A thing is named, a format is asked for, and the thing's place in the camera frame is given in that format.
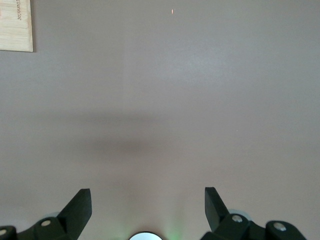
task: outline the wooden block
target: wooden block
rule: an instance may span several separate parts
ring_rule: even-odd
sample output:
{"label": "wooden block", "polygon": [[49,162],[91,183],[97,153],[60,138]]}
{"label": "wooden block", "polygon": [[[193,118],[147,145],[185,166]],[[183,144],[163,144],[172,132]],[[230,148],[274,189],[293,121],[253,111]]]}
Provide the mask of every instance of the wooden block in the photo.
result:
{"label": "wooden block", "polygon": [[0,50],[33,52],[30,0],[0,0]]}

